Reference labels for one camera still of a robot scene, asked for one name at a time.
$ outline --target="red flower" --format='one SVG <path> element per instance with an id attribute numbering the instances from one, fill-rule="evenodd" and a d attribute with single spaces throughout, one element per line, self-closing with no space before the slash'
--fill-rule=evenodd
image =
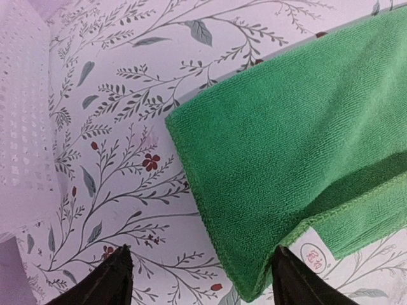
<path id="1" fill-rule="evenodd" d="M 222 287 L 222 284 L 214 284 L 214 285 L 212 285 L 212 286 L 210 286 L 210 289 L 212 290 L 212 291 L 219 291 L 219 290 L 221 290 L 223 287 Z"/>
<path id="2" fill-rule="evenodd" d="M 103 246 L 103 252 L 102 258 L 107 259 L 114 252 L 114 249 L 113 247 L 108 248 L 107 246 Z"/>
<path id="3" fill-rule="evenodd" d="M 328 34 L 327 32 L 318 32 L 315 34 L 315 36 L 317 36 L 317 38 L 321 38 L 322 36 L 325 36 L 326 34 Z"/>
<path id="4" fill-rule="evenodd" d="M 92 143 L 90 144 L 90 147 L 93 148 L 94 151 L 95 151 L 96 149 L 98 149 L 97 143 L 95 143 L 95 142 L 92 142 Z"/>
<path id="5" fill-rule="evenodd" d="M 142 165 L 146 168 L 146 171 L 149 172 L 150 170 L 156 170 L 158 168 L 157 162 L 160 160 L 161 158 L 157 154 L 154 156 L 146 154 L 146 159 L 142 162 Z"/>

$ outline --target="gray leaf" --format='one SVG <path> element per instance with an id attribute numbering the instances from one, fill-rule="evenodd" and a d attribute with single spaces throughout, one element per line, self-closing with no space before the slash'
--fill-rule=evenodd
<path id="1" fill-rule="evenodd" d="M 31 254 L 32 248 L 34 248 L 34 238 L 32 238 L 31 234 L 27 235 L 27 244 L 28 244 L 28 254 Z"/>
<path id="2" fill-rule="evenodd" d="M 82 68 L 82 73 L 81 73 L 81 78 L 79 79 L 78 87 L 82 85 L 86 77 L 89 75 L 90 71 L 95 67 L 94 62 L 87 62 L 85 65 L 83 65 Z"/>
<path id="3" fill-rule="evenodd" d="M 212 46 L 212 34 L 202 20 L 185 21 L 184 24 L 191 29 L 192 38 L 200 43 Z"/>
<path id="4" fill-rule="evenodd" d="M 348 295 L 351 298 L 355 297 L 389 297 L 383 290 L 360 288 Z"/>
<path id="5" fill-rule="evenodd" d="M 82 107 L 86 109 L 95 99 L 97 99 L 98 95 L 90 95 L 82 102 Z"/>
<path id="6" fill-rule="evenodd" d="M 83 170 L 83 182 L 85 182 L 86 187 L 88 188 L 89 196 L 93 197 L 94 194 L 96 193 L 96 184 L 93 179 L 93 177 L 88 173 L 87 170 L 83 168 L 81 165 L 82 170 Z"/>
<path id="7" fill-rule="evenodd" d="M 232 286 L 228 294 L 220 300 L 218 305 L 240 305 L 240 297 L 235 287 Z"/>
<path id="8" fill-rule="evenodd" d="M 161 38 L 161 37 L 150 37 L 150 38 L 139 40 L 138 42 L 133 44 L 133 48 L 135 48 L 136 46 L 148 46 L 149 44 L 158 43 L 158 42 L 164 41 L 164 40 L 171 40 L 171 39 Z"/>
<path id="9" fill-rule="evenodd" d="M 53 229 L 51 226 L 50 234 L 48 235 L 48 247 L 52 252 L 55 252 L 55 238 L 53 237 Z"/>
<path id="10" fill-rule="evenodd" d="M 377 14 L 379 14 L 380 11 L 380 3 L 379 0 L 377 0 L 376 4 L 373 6 L 373 11 L 371 12 L 372 16 L 376 16 Z"/>
<path id="11" fill-rule="evenodd" d="M 68 270 L 63 270 L 62 272 L 63 275 L 67 276 L 73 283 L 76 285 L 78 282 L 76 281 L 74 275 L 70 273 Z"/>
<path id="12" fill-rule="evenodd" d="M 101 232 L 102 232 L 102 222 L 100 222 L 100 224 L 93 228 L 92 233 L 90 233 L 90 236 L 88 238 L 88 243 L 94 242 L 96 238 L 99 237 Z"/>

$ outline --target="green towel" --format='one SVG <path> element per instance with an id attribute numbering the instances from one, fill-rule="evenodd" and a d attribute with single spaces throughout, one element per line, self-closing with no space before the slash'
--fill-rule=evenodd
<path id="1" fill-rule="evenodd" d="M 312 226 L 339 259 L 407 215 L 407 10 L 236 75 L 166 120 L 224 270 L 245 301 Z"/>

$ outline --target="towel tag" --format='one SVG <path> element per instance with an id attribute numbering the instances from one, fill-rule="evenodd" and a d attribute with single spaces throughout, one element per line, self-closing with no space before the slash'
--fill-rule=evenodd
<path id="1" fill-rule="evenodd" d="M 331 251 L 312 227 L 309 227 L 289 249 L 320 276 L 336 262 Z"/>

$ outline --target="floral pattern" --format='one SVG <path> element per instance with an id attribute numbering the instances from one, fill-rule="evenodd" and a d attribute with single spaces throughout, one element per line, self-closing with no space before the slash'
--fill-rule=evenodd
<path id="1" fill-rule="evenodd" d="M 54 217 L 18 235 L 38 304 L 123 243 L 135 265 L 133 304 L 243 304 L 206 235 L 163 120 L 287 47 L 403 4 L 363 3 L 71 0 L 48 19 L 48 108 L 63 197 Z M 320 275 L 361 304 L 404 304 L 405 238 L 405 230 L 394 233 Z M 272 299 L 269 288 L 255 304 Z"/>

